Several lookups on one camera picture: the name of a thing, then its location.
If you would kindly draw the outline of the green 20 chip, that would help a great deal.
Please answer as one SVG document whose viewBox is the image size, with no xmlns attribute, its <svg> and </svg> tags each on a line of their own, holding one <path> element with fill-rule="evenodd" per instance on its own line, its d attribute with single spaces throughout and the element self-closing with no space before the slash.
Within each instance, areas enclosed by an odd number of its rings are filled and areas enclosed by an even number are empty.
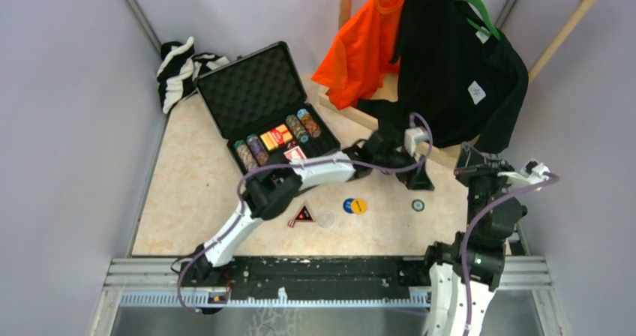
<svg viewBox="0 0 636 336">
<path fill-rule="evenodd" d="M 421 199 L 414 199 L 411 202 L 411 208 L 414 212 L 423 212 L 425 210 L 425 203 Z"/>
</svg>

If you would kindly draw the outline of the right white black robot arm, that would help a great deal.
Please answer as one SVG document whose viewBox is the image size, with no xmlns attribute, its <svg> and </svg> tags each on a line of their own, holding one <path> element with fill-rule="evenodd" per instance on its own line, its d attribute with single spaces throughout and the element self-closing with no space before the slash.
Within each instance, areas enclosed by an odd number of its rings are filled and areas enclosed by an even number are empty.
<svg viewBox="0 0 636 336">
<path fill-rule="evenodd" d="M 506 240 L 527 214 L 518 196 L 558 181 L 545 163 L 515 168 L 499 155 L 463 143 L 454 168 L 466 186 L 466 229 L 452 244 L 435 242 L 422 265 L 430 284 L 425 335 L 480 335 L 488 305 L 503 275 Z"/>
</svg>

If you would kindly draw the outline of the orange boxed card deck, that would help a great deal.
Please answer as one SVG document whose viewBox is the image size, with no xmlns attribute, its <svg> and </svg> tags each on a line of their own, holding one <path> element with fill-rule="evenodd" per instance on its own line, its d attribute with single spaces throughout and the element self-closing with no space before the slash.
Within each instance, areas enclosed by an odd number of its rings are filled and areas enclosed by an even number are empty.
<svg viewBox="0 0 636 336">
<path fill-rule="evenodd" d="M 290 129 L 285 124 L 279 124 L 259 135 L 260 140 L 268 152 L 279 149 L 281 146 L 293 140 Z"/>
</svg>

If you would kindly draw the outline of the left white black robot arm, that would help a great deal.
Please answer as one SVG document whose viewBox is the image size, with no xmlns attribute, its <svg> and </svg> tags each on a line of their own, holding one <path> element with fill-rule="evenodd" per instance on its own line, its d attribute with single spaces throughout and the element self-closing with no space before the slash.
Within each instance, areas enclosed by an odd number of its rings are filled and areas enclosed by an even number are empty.
<svg viewBox="0 0 636 336">
<path fill-rule="evenodd" d="M 409 190 L 430 190 L 433 185 L 425 162 L 432 148 L 431 129 L 411 125 L 403 132 L 381 127 L 368 139 L 320 157 L 288 160 L 276 156 L 241 178 L 235 211 L 215 236 L 197 247 L 181 273 L 192 272 L 193 281 L 208 287 L 218 285 L 224 279 L 224 266 L 246 238 L 263 222 L 282 215 L 297 196 L 311 188 L 354 182 L 378 170 L 395 175 Z"/>
</svg>

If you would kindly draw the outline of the black poker set case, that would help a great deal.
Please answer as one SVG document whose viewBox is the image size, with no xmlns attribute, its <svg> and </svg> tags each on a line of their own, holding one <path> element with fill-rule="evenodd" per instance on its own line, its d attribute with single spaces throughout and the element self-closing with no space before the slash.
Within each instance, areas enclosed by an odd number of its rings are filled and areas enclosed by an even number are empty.
<svg viewBox="0 0 636 336">
<path fill-rule="evenodd" d="M 307 110 L 320 135 L 299 145 L 307 158 L 329 155 L 341 143 L 308 101 L 299 72 L 284 41 L 278 41 L 229 64 L 203 73 L 196 86 L 226 147 L 242 174 L 248 169 L 236 151 L 239 140 L 260 136 Z"/>
</svg>

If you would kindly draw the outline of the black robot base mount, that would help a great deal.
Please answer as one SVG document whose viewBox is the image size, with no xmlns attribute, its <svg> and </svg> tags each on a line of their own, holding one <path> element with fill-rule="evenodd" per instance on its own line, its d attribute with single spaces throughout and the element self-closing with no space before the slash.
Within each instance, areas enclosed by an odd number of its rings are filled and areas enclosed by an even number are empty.
<svg viewBox="0 0 636 336">
<path fill-rule="evenodd" d="M 284 290 L 292 301 L 397 301 L 429 287 L 432 256 L 236 256 L 212 267 L 202 259 L 186 269 L 182 287 L 229 288 L 236 301 L 266 300 Z"/>
</svg>

